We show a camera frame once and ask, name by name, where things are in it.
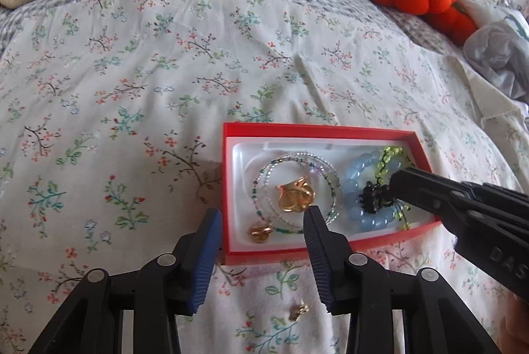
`white plastic tray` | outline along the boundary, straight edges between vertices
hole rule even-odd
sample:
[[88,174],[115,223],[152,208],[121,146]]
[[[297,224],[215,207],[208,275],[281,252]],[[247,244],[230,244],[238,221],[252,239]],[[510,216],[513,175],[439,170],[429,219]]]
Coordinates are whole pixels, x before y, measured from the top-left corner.
[[[364,152],[381,151],[384,146],[399,145],[413,160],[409,147],[404,141],[376,141],[360,139],[322,139],[322,138],[240,138],[226,139],[226,193],[227,217],[229,227],[229,245],[231,251],[259,251],[305,248],[305,240],[301,234],[282,234],[274,232],[265,244],[253,242],[248,235],[248,228],[260,221],[251,199],[253,180],[259,170],[271,160],[291,152],[310,152],[331,163],[338,172],[340,179],[354,158]],[[375,165],[366,168],[360,177],[359,184],[365,185],[369,180],[374,181]],[[309,176],[309,183],[316,191],[314,205],[319,206],[325,215],[331,206],[330,189],[323,177],[315,177],[309,173],[308,167],[295,162],[283,162],[274,169],[270,177],[270,193],[274,194],[274,187],[291,182],[302,175]],[[274,203],[279,199],[279,192],[272,196]],[[383,230],[360,232],[360,224],[349,220],[346,209],[339,209],[340,215],[329,224],[329,229],[343,233],[349,241],[372,238],[375,236],[394,233],[402,230],[402,222],[398,220],[388,224]],[[302,213],[284,213],[284,217],[298,224],[302,224]],[[423,210],[412,208],[406,212],[411,228],[433,222],[433,216]],[[284,223],[272,221],[278,226],[290,228]]]

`red box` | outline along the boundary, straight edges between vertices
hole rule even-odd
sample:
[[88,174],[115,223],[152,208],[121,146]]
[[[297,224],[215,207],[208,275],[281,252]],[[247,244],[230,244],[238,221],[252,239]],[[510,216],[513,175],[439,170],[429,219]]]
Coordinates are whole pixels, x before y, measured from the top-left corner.
[[[263,123],[224,123],[223,133],[223,223],[224,223],[224,251],[226,264],[270,263],[281,260],[301,260],[308,258],[306,248],[271,249],[266,243],[260,245],[259,251],[237,251],[230,242],[230,217],[228,208],[227,180],[231,177],[231,151],[227,149],[228,138],[324,138],[324,139],[358,139],[358,140],[387,140],[403,141],[409,146],[415,164],[419,169],[432,172],[428,159],[415,132],[370,129],[359,127],[334,127],[326,125],[302,124],[263,124]],[[379,235],[367,239],[351,241],[351,248],[363,251],[381,247],[390,243],[414,238],[436,227],[440,221],[420,225],[409,230],[401,230],[391,234]]]

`gold pendant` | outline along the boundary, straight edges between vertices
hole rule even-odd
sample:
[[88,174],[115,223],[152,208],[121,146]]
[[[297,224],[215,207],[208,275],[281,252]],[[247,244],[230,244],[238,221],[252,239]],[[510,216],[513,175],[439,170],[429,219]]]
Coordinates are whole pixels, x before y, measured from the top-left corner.
[[257,223],[248,228],[248,233],[256,243],[266,242],[272,232],[273,229],[270,224]]
[[285,212],[305,212],[314,201],[314,190],[307,183],[307,177],[278,186],[279,208]]

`human hand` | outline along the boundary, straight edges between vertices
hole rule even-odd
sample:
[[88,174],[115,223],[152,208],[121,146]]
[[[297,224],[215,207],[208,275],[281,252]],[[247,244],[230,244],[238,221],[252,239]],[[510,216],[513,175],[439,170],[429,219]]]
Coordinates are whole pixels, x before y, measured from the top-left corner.
[[512,293],[499,329],[499,348],[503,354],[529,354],[529,305]]

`jewelry box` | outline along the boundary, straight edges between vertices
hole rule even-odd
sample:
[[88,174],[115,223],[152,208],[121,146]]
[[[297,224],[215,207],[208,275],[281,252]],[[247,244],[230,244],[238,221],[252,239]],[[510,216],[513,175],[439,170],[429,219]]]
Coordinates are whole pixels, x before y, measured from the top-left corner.
[[388,196],[391,173],[409,165],[432,171],[411,131],[225,123],[225,263],[307,258],[302,226],[309,205],[357,251],[432,229],[434,216]]

